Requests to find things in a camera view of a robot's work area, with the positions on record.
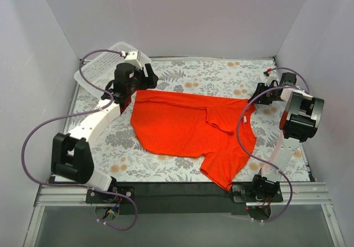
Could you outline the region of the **aluminium frame rail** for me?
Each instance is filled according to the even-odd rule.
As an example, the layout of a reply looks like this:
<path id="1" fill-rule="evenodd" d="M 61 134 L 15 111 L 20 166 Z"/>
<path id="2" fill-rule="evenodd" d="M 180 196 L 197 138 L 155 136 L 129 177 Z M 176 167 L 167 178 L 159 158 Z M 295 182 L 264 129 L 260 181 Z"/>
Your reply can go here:
<path id="1" fill-rule="evenodd" d="M 282 183 L 260 212 L 241 185 L 131 182 L 118 231 L 98 222 L 114 196 L 78 187 L 41 187 L 25 246 L 345 246 L 325 184 Z"/>

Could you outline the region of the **white plastic basket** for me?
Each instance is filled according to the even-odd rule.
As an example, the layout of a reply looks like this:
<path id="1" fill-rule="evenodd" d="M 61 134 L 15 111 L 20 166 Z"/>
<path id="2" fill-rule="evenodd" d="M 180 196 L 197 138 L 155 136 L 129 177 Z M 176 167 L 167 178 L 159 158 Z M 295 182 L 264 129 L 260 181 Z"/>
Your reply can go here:
<path id="1" fill-rule="evenodd" d="M 108 82 L 114 78 L 116 65 L 122 63 L 123 61 L 124 59 L 118 54 L 103 52 L 85 64 L 82 67 L 82 72 L 84 77 L 90 83 L 104 89 Z M 74 74 L 74 79 L 92 96 L 96 98 L 100 98 L 102 96 L 103 92 L 88 84 L 82 78 L 79 71 Z"/>

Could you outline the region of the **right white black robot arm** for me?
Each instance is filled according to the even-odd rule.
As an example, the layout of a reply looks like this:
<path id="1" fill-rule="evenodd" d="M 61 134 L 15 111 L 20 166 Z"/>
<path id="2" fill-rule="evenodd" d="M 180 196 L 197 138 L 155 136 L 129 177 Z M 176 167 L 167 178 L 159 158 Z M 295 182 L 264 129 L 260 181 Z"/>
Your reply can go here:
<path id="1" fill-rule="evenodd" d="M 313 138 L 319 128 L 324 108 L 324 99 L 294 88 L 296 75 L 282 73 L 280 80 L 264 72 L 265 83 L 257 85 L 251 100 L 255 104 L 270 105 L 274 101 L 286 103 L 279 123 L 280 136 L 277 145 L 259 173 L 253 177 L 250 195 L 256 200 L 271 200 L 280 194 L 281 169 L 285 169 L 295 151 L 308 139 Z"/>

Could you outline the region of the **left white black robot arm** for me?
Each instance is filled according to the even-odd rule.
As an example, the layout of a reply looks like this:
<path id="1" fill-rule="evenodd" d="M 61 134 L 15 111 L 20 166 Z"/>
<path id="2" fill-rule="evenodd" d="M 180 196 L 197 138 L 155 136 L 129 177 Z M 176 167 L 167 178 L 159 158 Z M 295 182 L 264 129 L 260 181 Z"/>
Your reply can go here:
<path id="1" fill-rule="evenodd" d="M 116 180 L 95 167 L 90 145 L 124 112 L 136 91 L 154 89 L 157 82 L 150 63 L 142 67 L 117 64 L 94 112 L 67 134 L 58 133 L 53 138 L 51 172 L 96 190 L 111 191 Z"/>

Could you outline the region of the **orange t-shirt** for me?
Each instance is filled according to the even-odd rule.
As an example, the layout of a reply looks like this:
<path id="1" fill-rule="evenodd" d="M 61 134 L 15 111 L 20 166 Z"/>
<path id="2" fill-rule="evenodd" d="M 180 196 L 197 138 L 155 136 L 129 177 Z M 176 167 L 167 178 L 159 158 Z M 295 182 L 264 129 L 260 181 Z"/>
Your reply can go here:
<path id="1" fill-rule="evenodd" d="M 131 125 L 142 147 L 158 155 L 198 158 L 200 171 L 228 191 L 247 164 L 257 138 L 255 106 L 246 99 L 140 90 Z"/>

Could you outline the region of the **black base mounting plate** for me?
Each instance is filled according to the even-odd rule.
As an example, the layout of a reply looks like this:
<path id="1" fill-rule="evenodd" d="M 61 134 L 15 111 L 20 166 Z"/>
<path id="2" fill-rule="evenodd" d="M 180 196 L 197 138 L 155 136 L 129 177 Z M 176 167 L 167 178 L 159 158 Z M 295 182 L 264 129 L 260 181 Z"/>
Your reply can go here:
<path id="1" fill-rule="evenodd" d="M 112 188 L 122 194 L 121 214 L 190 214 L 231 213 L 246 215 L 246 205 L 254 203 L 268 208 L 268 203 L 283 201 L 280 194 L 271 200 L 256 201 L 250 195 L 252 182 L 234 182 L 225 191 L 210 182 L 121 182 Z"/>

